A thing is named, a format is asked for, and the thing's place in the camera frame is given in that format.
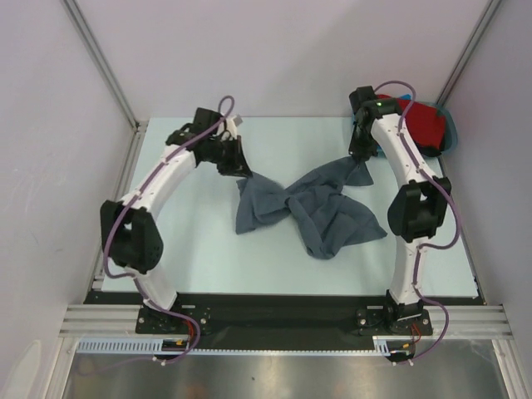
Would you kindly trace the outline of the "grey blue t shirt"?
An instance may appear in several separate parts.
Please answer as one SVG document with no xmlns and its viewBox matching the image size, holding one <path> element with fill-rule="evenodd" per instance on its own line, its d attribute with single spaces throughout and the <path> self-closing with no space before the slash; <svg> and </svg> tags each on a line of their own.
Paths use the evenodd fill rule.
<svg viewBox="0 0 532 399">
<path fill-rule="evenodd" d="M 371 185 L 366 163 L 352 157 L 321 165 L 288 187 L 253 173 L 237 181 L 235 233 L 247 234 L 292 217 L 308 255 L 332 259 L 346 246 L 386 238 L 376 215 L 342 192 L 346 186 Z"/>
</svg>

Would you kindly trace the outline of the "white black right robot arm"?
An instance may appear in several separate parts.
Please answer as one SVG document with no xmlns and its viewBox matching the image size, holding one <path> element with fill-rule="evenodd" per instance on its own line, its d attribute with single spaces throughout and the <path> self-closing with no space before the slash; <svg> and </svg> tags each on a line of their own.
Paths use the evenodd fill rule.
<svg viewBox="0 0 532 399">
<path fill-rule="evenodd" d="M 398 192 L 387 211 L 396 237 L 395 268 L 380 313 L 365 311 L 362 328 L 409 333 L 424 317 L 421 272 L 431 240 L 442 226 L 451 193 L 447 178 L 439 178 L 423 160 L 395 98 L 379 98 L 372 86 L 360 86 L 349 96 L 354 115 L 349 153 L 367 161 L 383 152 L 397 180 Z"/>
</svg>

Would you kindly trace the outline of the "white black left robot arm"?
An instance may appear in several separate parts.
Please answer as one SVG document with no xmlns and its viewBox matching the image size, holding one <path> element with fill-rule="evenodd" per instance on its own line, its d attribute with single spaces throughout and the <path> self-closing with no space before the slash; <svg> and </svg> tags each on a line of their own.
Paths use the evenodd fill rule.
<svg viewBox="0 0 532 399">
<path fill-rule="evenodd" d="M 178 185 L 202 162 L 220 175 L 249 177 L 238 128 L 240 116 L 199 108 L 194 119 L 172 132 L 147 176 L 119 200 L 100 208 L 103 269 L 111 279 L 133 280 L 155 323 L 172 333 L 182 326 L 183 311 L 174 306 L 178 293 L 161 265 L 163 239 L 157 218 Z"/>
</svg>

